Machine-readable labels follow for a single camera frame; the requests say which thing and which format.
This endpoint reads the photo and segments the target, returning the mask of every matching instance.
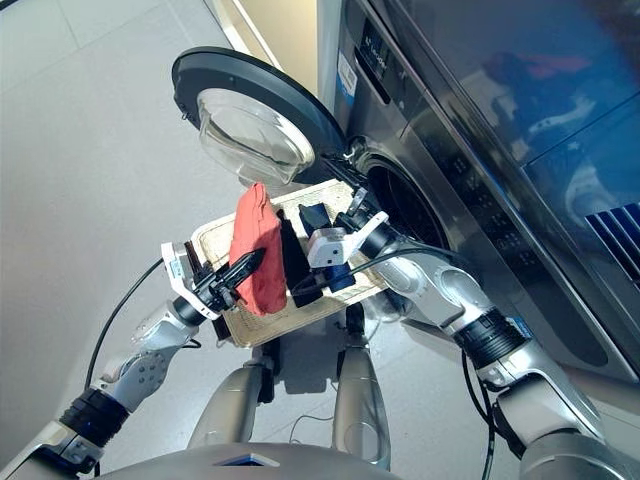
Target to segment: washing machine door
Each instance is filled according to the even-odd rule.
[[[249,55],[203,47],[172,69],[174,99],[207,153],[238,176],[280,186],[330,178],[320,156],[342,154],[331,113],[304,87]]]

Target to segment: wire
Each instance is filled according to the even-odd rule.
[[[122,310],[122,307],[124,307],[125,303],[127,303],[127,300],[129,300],[129,297],[133,295],[133,293],[138,289],[138,287],[142,285],[142,282],[144,282],[149,277],[149,275],[151,275],[153,271],[156,268],[158,268],[160,265],[162,265],[162,258],[156,261],[156,263],[154,263],[153,265],[151,265],[151,267],[149,267],[149,269],[146,272],[144,272],[140,276],[140,278],[138,278],[138,280],[136,280],[136,283],[134,283],[133,286],[129,289],[129,291],[124,295],[124,297],[122,297],[122,299],[116,305],[116,308],[114,308],[113,312],[111,312],[111,315],[109,315],[109,318],[107,319],[106,323],[102,327],[102,330],[100,331],[100,335],[98,336],[98,341],[93,347],[93,352],[91,353],[91,360],[89,361],[89,367],[87,368],[87,376],[84,380],[85,390],[89,388],[89,386],[91,385],[91,377],[93,377],[93,370],[96,367],[96,360],[98,359],[100,348],[102,347],[102,343],[104,342],[104,337],[107,336],[107,332],[109,331],[109,328],[113,323],[113,320],[116,318],[118,313],[120,313],[120,310]],[[96,462],[95,466],[93,467],[93,476],[94,477],[100,476],[100,462]]]
[[[202,348],[202,344],[195,338],[190,338],[189,343],[183,345],[182,348]]]
[[[436,247],[434,245],[427,245],[426,243],[420,242],[420,241],[416,240],[415,238],[412,238],[412,237],[407,236],[407,235],[402,235],[401,238],[402,238],[402,241],[408,242],[411,245],[413,245],[414,247],[431,248],[434,253],[439,253],[440,255],[448,257],[455,264],[457,264],[457,266],[459,266],[463,270],[466,270],[467,273],[471,274],[471,276],[473,278],[475,278],[476,281],[478,281],[478,282],[480,281],[480,272],[475,267],[475,265],[473,263],[471,263],[471,261],[467,257],[465,257],[464,255],[462,255],[462,254],[460,254],[458,252],[454,252],[453,250],[446,249],[446,248]]]
[[[493,423],[493,412],[491,410],[491,400],[489,400],[489,393],[484,385],[480,384],[480,390],[482,393],[482,399],[484,400],[484,406],[487,409],[487,419],[489,425],[489,438],[487,439],[487,455],[484,459],[484,468],[482,469],[482,480],[489,480],[491,475],[491,466],[493,465],[493,452],[496,448],[496,426]]]
[[[489,435],[487,440],[487,454],[485,456],[484,468],[482,470],[482,480],[488,480],[489,476],[491,475],[491,466],[493,465],[493,453],[495,451],[496,431],[497,431],[494,423],[494,419],[493,419],[493,411],[491,409],[491,400],[489,400],[489,393],[487,392],[487,389],[482,384],[482,382],[479,382],[480,393],[482,395],[482,400],[484,401],[484,407],[486,412],[482,410],[482,407],[480,406],[480,402],[478,401],[478,397],[476,397],[476,394],[473,390],[473,386],[471,385],[471,377],[469,376],[469,367],[467,365],[467,354],[464,352],[464,350],[462,350],[461,357],[462,357],[461,358],[462,370],[464,371],[464,380],[467,385],[467,390],[469,391],[469,396],[471,397],[471,400],[473,401],[473,405],[476,407],[476,410],[478,411],[482,419],[487,424],[487,427],[489,428]]]
[[[314,417],[313,415],[300,415],[298,418],[296,418],[296,421],[293,422],[293,426],[291,427],[291,433],[289,434],[289,443],[301,443],[300,440],[296,440],[295,438],[293,438],[293,432],[295,432],[296,427],[298,426],[298,422],[300,422],[300,420],[302,420],[303,418],[310,418],[312,420],[328,422],[329,420],[333,420],[333,415],[327,418]]]
[[[382,323],[382,317],[378,316],[378,321],[376,322],[376,326],[373,327],[373,332],[371,332],[371,334],[366,338],[367,344],[371,343],[371,340],[373,340],[373,337],[376,336],[376,333],[378,333],[378,329],[380,328],[381,323]]]
[[[291,289],[292,295],[308,295],[310,293],[317,292],[318,290],[322,290],[325,287],[328,287],[332,283],[341,282],[349,277],[354,276],[356,273],[360,273],[363,270],[367,270],[379,263],[386,262],[387,260],[391,260],[392,258],[401,257],[404,255],[413,255],[416,253],[438,253],[440,255],[444,255],[446,257],[451,258],[452,260],[458,260],[462,263],[469,263],[462,255],[456,252],[452,252],[451,250],[445,250],[444,248],[434,247],[431,245],[423,245],[422,247],[415,248],[405,248],[403,250],[396,250],[395,252],[387,253],[385,255],[381,255],[372,260],[369,260],[362,265],[358,265],[355,268],[352,268],[350,272],[345,273],[343,275],[338,275],[336,278],[332,278],[331,280],[327,280],[325,282],[318,283],[317,285],[313,285],[311,287],[299,289],[298,286],[302,283],[308,281],[308,277],[301,280],[298,285]]]
[[[467,364],[467,354],[464,353],[464,350],[462,350],[462,371],[464,372],[464,382],[467,384],[467,390],[469,391],[469,396],[471,397],[473,406],[476,407],[476,411],[482,417],[485,423],[489,424],[489,418],[487,417],[487,414],[482,410],[480,401],[478,400],[478,397],[473,390],[473,386],[471,385],[471,377],[469,376],[469,365]]]

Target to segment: gray tile floor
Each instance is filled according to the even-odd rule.
[[[200,151],[172,100],[174,58],[193,45],[226,43],[200,0],[20,0],[0,13],[0,34],[4,464],[81,391],[102,322],[159,244],[231,212],[242,188]],[[168,295],[164,274],[155,274],[115,322],[104,353]],[[315,368],[285,363],[276,400],[258,409],[254,440],[288,441],[299,415],[332,414],[335,347],[317,347],[336,333],[319,322],[286,339],[286,358],[324,356]],[[204,348],[175,359],[164,387],[110,444],[105,471],[184,448],[215,387],[250,355],[217,348],[208,326],[201,340]],[[372,340],[392,470],[476,478],[486,429],[455,349],[426,342],[398,323],[382,324]],[[286,393],[301,389],[315,393]],[[295,438],[329,445],[330,422],[304,419]],[[499,443],[493,478],[516,472]]]

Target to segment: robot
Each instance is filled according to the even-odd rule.
[[[353,201],[338,214],[336,227],[310,237],[309,264],[336,265],[362,252],[392,291],[455,341],[484,387],[497,393],[493,405],[485,398],[489,408],[483,413],[490,436],[501,434],[521,458],[521,478],[631,478],[607,447],[590,401],[535,339],[500,313],[468,269],[388,224],[366,178],[347,159],[325,163],[353,188]],[[197,335],[199,325],[234,307],[235,287],[259,267],[264,253],[250,252],[213,271],[198,262],[188,243],[165,244],[162,252],[179,296],[140,324],[128,353],[113,358],[64,414],[0,472],[1,479],[76,478],[90,472],[126,419],[162,385],[171,359]],[[384,401],[357,308],[350,317],[332,448],[249,442],[256,407],[269,397],[270,388],[272,394],[277,369],[277,361],[263,351],[218,387],[186,450],[104,477],[398,478],[389,472]]]

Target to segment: floor tile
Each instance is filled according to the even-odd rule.
[[[56,1],[21,0],[0,12],[0,89],[5,91],[77,49]]]
[[[165,0],[192,46],[231,48],[203,0]]]
[[[329,448],[331,447],[331,437],[333,433],[334,409],[335,398],[327,400],[304,414],[297,415],[293,422],[275,431],[266,437],[264,441],[288,443],[289,439],[291,439],[294,443],[300,442],[305,445]]]
[[[344,334],[334,327],[334,319],[320,320],[282,338],[283,366],[275,399],[258,408],[253,441],[264,441],[299,415],[335,402],[329,382],[336,380]]]
[[[78,44],[83,47],[159,5],[162,0],[58,1]]]

